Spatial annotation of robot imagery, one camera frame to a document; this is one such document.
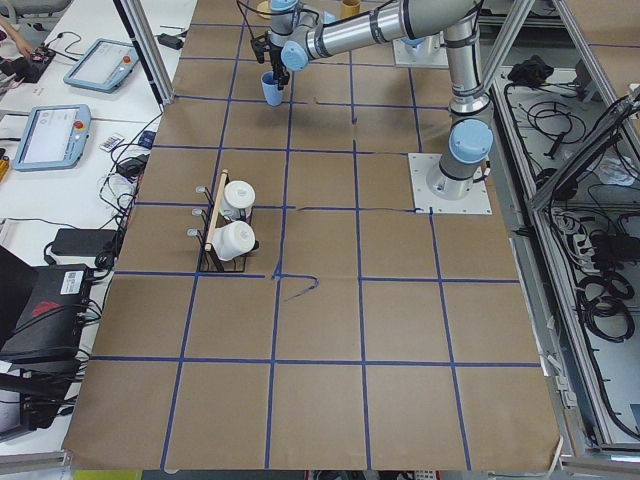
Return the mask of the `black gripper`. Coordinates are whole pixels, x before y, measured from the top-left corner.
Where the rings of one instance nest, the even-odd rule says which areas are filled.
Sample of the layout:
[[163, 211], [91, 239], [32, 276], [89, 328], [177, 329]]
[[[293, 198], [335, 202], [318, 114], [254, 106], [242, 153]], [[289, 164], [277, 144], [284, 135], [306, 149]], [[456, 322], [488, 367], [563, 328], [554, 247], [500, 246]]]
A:
[[290, 80], [290, 73], [281, 58], [282, 47], [275, 43], [271, 32], [266, 31], [262, 35], [253, 36], [250, 45], [259, 64], [264, 64], [266, 58], [269, 58], [273, 71], [274, 86], [278, 90], [281, 90], [280, 85], [287, 86]]

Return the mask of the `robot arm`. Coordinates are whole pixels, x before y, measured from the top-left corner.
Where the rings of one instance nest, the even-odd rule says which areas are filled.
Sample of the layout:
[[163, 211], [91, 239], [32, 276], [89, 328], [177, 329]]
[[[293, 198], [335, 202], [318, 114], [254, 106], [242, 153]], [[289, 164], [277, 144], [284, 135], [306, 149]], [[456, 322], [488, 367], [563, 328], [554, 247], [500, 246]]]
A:
[[271, 65], [271, 80], [283, 89], [292, 72], [311, 61], [326, 59], [375, 44], [391, 44], [406, 63], [432, 66], [445, 56], [452, 99], [448, 146], [428, 170], [432, 194], [449, 201], [466, 197], [479, 181], [478, 168], [494, 137], [484, 115], [490, 99], [481, 77], [478, 1], [387, 1], [349, 18], [331, 20], [328, 13], [301, 1], [271, 1], [267, 31], [252, 36], [258, 62]]

